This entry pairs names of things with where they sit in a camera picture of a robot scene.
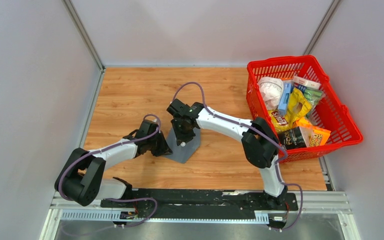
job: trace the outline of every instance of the red plastic basket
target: red plastic basket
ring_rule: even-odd
[[[329,83],[329,77],[323,71],[316,58],[306,56],[282,56],[248,64],[248,86],[246,101],[252,118],[262,117],[275,131],[269,113],[264,105],[257,82],[262,77],[292,78],[303,77],[321,83],[320,90],[325,97],[315,107],[311,121],[315,126],[331,131],[329,140],[323,146],[313,146],[288,150],[288,157],[283,162],[322,157],[339,148],[356,145],[363,141],[363,136],[348,112],[347,106],[341,103]]]

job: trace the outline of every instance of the cable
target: cable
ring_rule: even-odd
[[[235,121],[235,120],[232,120],[232,119],[229,119],[229,118],[226,118],[224,116],[220,116],[220,115],[217,115],[215,114],[214,112],[212,112],[206,102],[205,102],[205,94],[204,94],[204,89],[203,87],[196,81],[189,81],[185,84],[183,84],[182,86],[180,86],[177,91],[174,93],[174,96],[173,96],[173,99],[172,99],[172,102],[176,99],[176,96],[178,95],[178,93],[180,92],[180,90],[187,86],[187,85],[190,85],[190,84],[195,84],[199,87],[199,89],[201,90],[201,95],[202,95],[202,105],[204,106],[205,110],[207,110],[207,112],[209,114],[211,114],[213,117],[215,118],[219,118],[219,119],[222,119],[222,120],[225,120],[227,122],[230,122],[230,123],[233,123],[233,124],[236,124],[236,125],[239,125],[239,126],[243,126],[243,127],[247,127],[249,129],[251,129],[252,131],[256,132],[257,134],[259,134],[261,137],[265,138],[267,141],[269,141],[271,144],[273,144],[275,147],[277,147],[282,153],[283,153],[283,157],[279,158],[278,160],[276,160],[274,162],[274,168],[276,170],[276,175],[277,175],[277,179],[279,180],[279,182],[285,186],[295,186],[295,187],[298,187],[299,188],[299,193],[300,193],[300,196],[301,196],[301,201],[300,201],[300,205],[299,205],[299,211],[298,211],[298,215],[296,217],[296,219],[293,221],[293,223],[285,228],[282,228],[282,230],[287,230],[287,229],[290,229],[292,228],[298,221],[298,219],[300,218],[301,216],[301,212],[303,210],[303,189],[301,188],[301,186],[297,183],[285,183],[281,177],[281,174],[280,174],[280,170],[279,170],[279,162],[286,159],[288,157],[288,153],[286,152],[286,150],[281,147],[277,142],[275,142],[273,139],[271,139],[270,137],[268,137],[267,135],[265,135],[264,133],[262,133],[261,131],[259,131],[258,129],[256,129],[255,127],[251,126],[251,125],[248,125],[248,124],[245,124],[245,123],[242,123],[242,122],[238,122],[238,121]]]
[[[94,155],[94,154],[99,154],[99,153],[103,153],[105,151],[108,151],[110,149],[113,149],[115,147],[118,147],[118,146],[121,146],[121,145],[125,145],[125,144],[131,144],[131,143],[135,143],[135,142],[139,142],[139,141],[142,141],[142,140],[146,140],[146,139],[149,139],[151,138],[152,136],[154,136],[155,134],[157,134],[159,131],[160,131],[160,127],[161,127],[161,120],[160,118],[157,116],[157,115],[154,115],[154,114],[147,114],[143,117],[143,120],[145,120],[147,117],[154,117],[156,118],[156,121],[157,121],[157,124],[158,124],[158,127],[156,128],[156,130],[151,133],[150,135],[148,136],[144,136],[142,138],[138,138],[138,139],[133,139],[133,140],[129,140],[129,141],[123,141],[123,142],[117,142],[117,143],[114,143],[112,145],[109,145],[101,150],[96,150],[96,151],[91,151],[89,153],[86,153],[85,155],[79,157],[77,160],[75,160],[72,164],[70,164],[67,169],[62,173],[61,177],[59,178],[59,183],[58,183],[58,192],[59,194],[61,195],[61,197],[65,200],[68,200],[68,201],[72,201],[69,197],[67,197],[64,192],[63,192],[63,181],[65,179],[65,177],[67,176],[68,172],[76,165],[78,164],[80,161],[82,161],[83,159],[91,156],[91,155]]]
[[[157,211],[157,206],[158,206],[157,201],[154,198],[152,198],[152,197],[142,197],[142,198],[128,199],[128,200],[121,200],[121,199],[115,199],[115,198],[106,198],[106,199],[110,200],[110,201],[113,201],[113,202],[118,202],[118,203],[131,203],[131,202],[136,202],[136,201],[147,201],[147,200],[151,200],[151,201],[153,201],[155,203],[152,212],[147,217],[145,217],[144,219],[142,219],[142,220],[140,220],[138,222],[135,222],[133,224],[129,224],[129,225],[119,224],[119,225],[116,225],[117,227],[120,227],[120,228],[131,228],[131,227],[136,227],[136,226],[139,226],[139,225],[143,224],[144,222],[149,220],[155,214],[155,212]],[[127,216],[124,216],[124,217],[134,217],[134,215],[127,215]],[[98,232],[101,232],[101,231],[104,231],[104,230],[107,230],[107,229],[113,229],[114,227],[115,227],[114,225],[105,226],[105,227],[100,228],[98,230],[87,232],[87,233],[82,233],[82,234],[72,234],[72,233],[66,232],[64,230],[64,226],[61,226],[60,230],[61,230],[62,233],[64,233],[67,236],[78,238],[78,237],[89,236],[89,235],[92,235],[92,234],[95,234],[95,233],[98,233]]]

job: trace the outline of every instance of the white backdrop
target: white backdrop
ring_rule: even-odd
[[[344,0],[315,46],[364,142],[328,156],[361,238],[384,239],[384,1]]]
[[[72,0],[104,65],[244,66],[301,55],[331,0]]]
[[[39,238],[99,74],[62,1],[0,1],[0,240]]]

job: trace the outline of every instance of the wood surface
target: wood surface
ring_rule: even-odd
[[[107,68],[85,141],[85,149],[115,143],[137,129],[146,114],[156,114],[167,137],[172,116],[166,111],[180,85],[199,82],[206,103],[216,111],[243,119],[251,114],[246,101],[248,72],[243,68]],[[184,87],[177,96],[192,105],[202,102],[196,85]],[[202,130],[201,146],[181,164],[150,152],[126,160],[104,173],[119,177],[134,188],[262,190],[263,180],[245,158],[240,142]],[[280,165],[287,183],[304,190],[326,190],[318,159]]]

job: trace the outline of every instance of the purple cable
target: purple cable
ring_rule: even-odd
[[[138,138],[138,139],[133,139],[133,140],[130,140],[130,141],[124,141],[124,142],[117,142],[117,143],[114,143],[112,145],[109,145],[101,150],[96,150],[96,151],[92,151],[92,152],[89,152],[83,156],[81,156],[79,159],[75,160],[70,166],[67,167],[67,169],[62,173],[61,175],[61,178],[59,179],[59,183],[58,183],[58,192],[59,194],[61,195],[61,197],[65,200],[68,200],[68,201],[72,201],[69,197],[67,197],[64,193],[63,193],[63,181],[64,181],[64,178],[67,176],[68,172],[76,165],[78,164],[80,161],[82,161],[83,159],[89,157],[90,155],[94,155],[94,154],[99,154],[99,153],[103,153],[105,151],[108,151],[110,149],[113,149],[115,147],[118,147],[118,146],[121,146],[121,145],[124,145],[124,144],[131,144],[131,143],[135,143],[135,142],[138,142],[138,141],[142,141],[142,140],[145,140],[145,139],[149,139],[151,138],[152,136],[154,136],[155,134],[157,134],[159,131],[160,131],[160,127],[161,127],[161,120],[158,116],[154,115],[154,114],[147,114],[143,117],[143,119],[145,120],[147,117],[154,117],[156,118],[156,121],[158,123],[158,127],[156,128],[156,130],[151,133],[150,135],[148,136],[145,136],[145,137],[142,137],[142,138]]]
[[[153,207],[153,210],[151,212],[151,214],[149,214],[147,217],[145,217],[144,219],[142,219],[141,221],[138,221],[138,222],[135,222],[133,224],[129,224],[129,225],[117,225],[117,227],[125,227],[125,228],[131,228],[131,227],[136,227],[138,225],[141,225],[143,224],[144,222],[146,222],[147,220],[149,220],[154,214],[155,212],[157,211],[157,201],[155,199],[153,199],[152,197],[142,197],[142,198],[137,198],[137,199],[128,199],[128,200],[121,200],[121,199],[115,199],[115,198],[107,198],[107,200],[110,200],[110,201],[113,201],[113,202],[118,202],[118,203],[131,203],[131,202],[136,202],[136,201],[147,201],[147,200],[151,200],[155,203],[155,206]],[[95,234],[95,233],[98,233],[98,232],[101,232],[101,231],[104,231],[104,230],[107,230],[107,229],[113,229],[114,228],[114,225],[111,225],[111,226],[105,226],[103,228],[100,228],[98,230],[95,230],[95,231],[91,231],[91,232],[87,232],[87,233],[82,233],[82,234],[72,234],[72,233],[69,233],[69,232],[66,232],[64,230],[64,226],[60,227],[60,230],[62,233],[64,233],[65,235],[67,236],[70,236],[70,237],[84,237],[84,236],[89,236],[89,235],[92,235],[92,234]]]
[[[281,147],[277,142],[275,142],[273,139],[270,139],[270,137],[268,137],[267,135],[265,135],[264,133],[262,133],[261,131],[259,131],[258,129],[256,129],[255,127],[253,126],[250,126],[248,124],[245,124],[245,123],[241,123],[241,122],[238,122],[238,121],[235,121],[235,120],[232,120],[232,119],[229,119],[229,118],[226,118],[224,116],[220,116],[220,115],[217,115],[215,114],[214,112],[212,112],[206,102],[205,102],[205,94],[204,94],[204,89],[203,87],[196,81],[189,81],[185,84],[183,84],[182,86],[180,86],[177,91],[174,93],[174,96],[173,96],[173,100],[172,102],[176,99],[176,96],[178,95],[178,93],[180,92],[180,90],[189,85],[189,84],[195,84],[199,87],[199,89],[201,90],[201,95],[202,95],[202,105],[204,106],[205,110],[207,110],[207,112],[209,112],[209,114],[211,114],[213,117],[215,118],[219,118],[219,119],[222,119],[222,120],[225,120],[227,122],[230,122],[230,123],[233,123],[233,124],[236,124],[236,125],[239,125],[239,126],[243,126],[243,127],[247,127],[249,129],[251,129],[252,131],[256,132],[257,134],[259,134],[261,137],[265,138],[267,141],[269,141],[271,144],[273,144],[275,147],[277,147],[280,151],[282,151],[283,153],[283,157],[279,158],[278,160],[276,160],[274,162],[274,165],[275,165],[275,170],[276,170],[276,175],[277,175],[277,179],[279,180],[280,183],[282,183],[283,185],[285,186],[295,186],[295,187],[298,187],[299,188],[299,193],[300,193],[300,196],[301,196],[301,202],[299,204],[299,211],[298,211],[298,215],[295,219],[295,221],[293,221],[293,223],[285,228],[282,228],[282,230],[287,230],[287,229],[290,229],[292,228],[298,221],[298,219],[300,218],[301,216],[301,212],[303,211],[303,198],[304,198],[304,194],[303,194],[303,189],[301,188],[301,186],[297,183],[285,183],[281,177],[281,174],[280,174],[280,170],[279,170],[279,162],[286,159],[288,157],[288,153],[286,152],[286,150]]]

